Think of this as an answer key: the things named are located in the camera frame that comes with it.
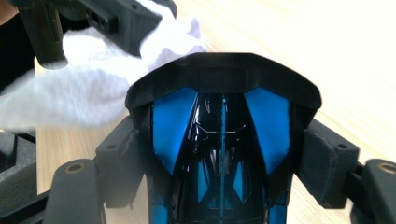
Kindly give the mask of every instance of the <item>table surface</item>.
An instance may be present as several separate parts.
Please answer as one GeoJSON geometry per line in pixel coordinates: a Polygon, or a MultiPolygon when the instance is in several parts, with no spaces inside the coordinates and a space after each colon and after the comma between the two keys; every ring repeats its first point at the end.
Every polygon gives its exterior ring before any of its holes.
{"type": "MultiPolygon", "coordinates": [[[[316,119],[361,149],[360,162],[396,158],[396,6],[391,1],[175,0],[178,20],[196,17],[208,51],[253,52],[314,82],[323,106],[316,119]]],[[[56,168],[94,150],[120,122],[103,129],[38,129],[38,191],[56,168]]],[[[107,212],[109,223],[148,223],[146,183],[133,210],[107,212]]],[[[293,179],[288,223],[349,223],[325,210],[293,179]]]]}

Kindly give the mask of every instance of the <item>wooden table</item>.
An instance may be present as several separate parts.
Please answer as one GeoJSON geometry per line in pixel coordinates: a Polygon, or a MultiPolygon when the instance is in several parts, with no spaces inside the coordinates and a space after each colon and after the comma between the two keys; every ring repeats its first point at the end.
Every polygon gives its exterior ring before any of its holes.
{"type": "MultiPolygon", "coordinates": [[[[396,158],[396,6],[391,1],[176,0],[178,20],[197,17],[208,51],[254,52],[320,88],[316,119],[361,148],[360,161],[396,158]]],[[[117,122],[98,130],[37,130],[38,191],[61,164],[93,158],[117,122]]],[[[145,183],[133,211],[109,223],[148,223],[145,183]]],[[[293,180],[288,223],[349,223],[345,210],[319,207],[293,180]]]]}

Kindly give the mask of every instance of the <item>white towel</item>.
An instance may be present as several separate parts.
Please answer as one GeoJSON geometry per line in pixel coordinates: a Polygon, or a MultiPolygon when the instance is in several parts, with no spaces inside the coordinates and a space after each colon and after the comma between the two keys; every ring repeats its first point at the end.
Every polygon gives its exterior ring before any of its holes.
{"type": "Polygon", "coordinates": [[[0,97],[0,129],[107,125],[125,112],[126,92],[139,78],[174,59],[205,51],[196,19],[183,25],[167,7],[139,2],[162,16],[142,42],[141,58],[129,55],[93,28],[66,33],[64,53],[69,65],[36,78],[33,71],[28,72],[8,87],[0,97]]]}

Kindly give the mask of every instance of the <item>blue panel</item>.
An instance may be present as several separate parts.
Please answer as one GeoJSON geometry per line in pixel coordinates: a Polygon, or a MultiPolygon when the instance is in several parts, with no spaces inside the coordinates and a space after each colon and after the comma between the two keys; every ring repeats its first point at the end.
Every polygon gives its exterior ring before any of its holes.
{"type": "Polygon", "coordinates": [[[204,173],[204,163],[198,162],[198,202],[200,203],[202,198],[207,192],[207,183],[204,173]]]}
{"type": "Polygon", "coordinates": [[[238,165],[236,167],[236,174],[235,174],[235,179],[233,180],[233,188],[236,191],[236,194],[238,194],[239,199],[243,201],[243,191],[242,191],[242,163],[238,162],[238,165]]]}
{"type": "Polygon", "coordinates": [[[269,175],[289,152],[289,101],[263,88],[246,93],[245,98],[269,175]]]}
{"type": "Polygon", "coordinates": [[[275,205],[270,208],[268,224],[285,224],[287,207],[283,205],[275,205]]]}
{"type": "Polygon", "coordinates": [[[171,175],[174,172],[196,96],[196,91],[184,88],[154,101],[154,152],[171,175]]]}
{"type": "Polygon", "coordinates": [[[167,223],[168,213],[165,208],[163,198],[157,192],[152,192],[151,202],[149,207],[149,220],[150,224],[163,224],[167,223]]]}

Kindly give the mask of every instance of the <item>crumpled white fabric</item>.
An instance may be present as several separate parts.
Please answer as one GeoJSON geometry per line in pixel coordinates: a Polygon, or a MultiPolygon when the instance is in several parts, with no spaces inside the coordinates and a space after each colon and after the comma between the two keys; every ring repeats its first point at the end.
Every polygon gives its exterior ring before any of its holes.
{"type": "Polygon", "coordinates": [[[69,65],[38,77],[31,71],[7,88],[0,96],[0,129],[107,125],[125,112],[126,92],[139,78],[174,59],[205,51],[196,19],[182,25],[167,7],[139,2],[162,16],[142,42],[141,58],[129,55],[93,28],[66,33],[64,53],[69,65]]]}

